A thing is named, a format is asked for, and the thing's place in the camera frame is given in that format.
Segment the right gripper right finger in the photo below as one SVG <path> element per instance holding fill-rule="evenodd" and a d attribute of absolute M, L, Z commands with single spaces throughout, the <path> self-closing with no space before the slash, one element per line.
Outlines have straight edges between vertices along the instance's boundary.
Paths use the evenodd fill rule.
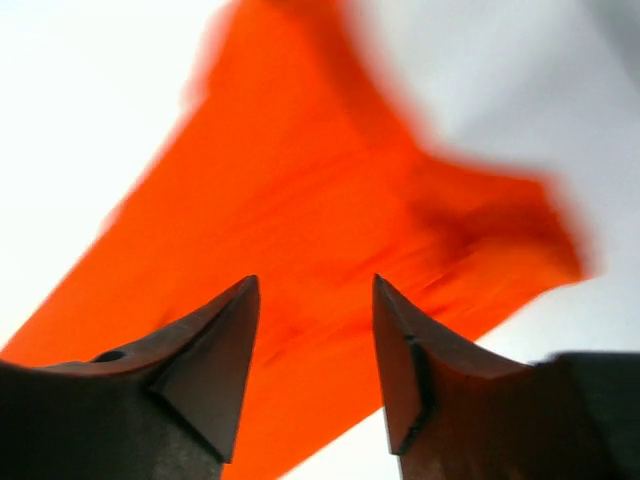
<path fill-rule="evenodd" d="M 490 352 L 373 282 L 389 447 L 405 479 L 635 479 L 639 357 Z"/>

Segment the orange t-shirt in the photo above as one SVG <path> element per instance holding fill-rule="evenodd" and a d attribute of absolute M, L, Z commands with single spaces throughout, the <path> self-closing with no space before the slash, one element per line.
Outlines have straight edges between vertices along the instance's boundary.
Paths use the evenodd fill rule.
<path fill-rule="evenodd" d="M 258 335 L 224 475 L 275 479 L 382 404 L 375 274 L 470 339 L 585 279 L 547 180 L 419 146 L 342 9 L 229 6 L 198 108 L 4 359 L 88 359 L 256 274 Z"/>

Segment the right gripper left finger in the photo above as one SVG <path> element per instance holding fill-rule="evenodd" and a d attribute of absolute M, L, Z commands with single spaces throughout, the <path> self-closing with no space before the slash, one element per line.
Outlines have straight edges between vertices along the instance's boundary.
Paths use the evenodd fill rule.
<path fill-rule="evenodd" d="M 232 460 L 260 309 L 248 276 L 88 362 L 1 365 L 5 479 L 217 479 Z"/>

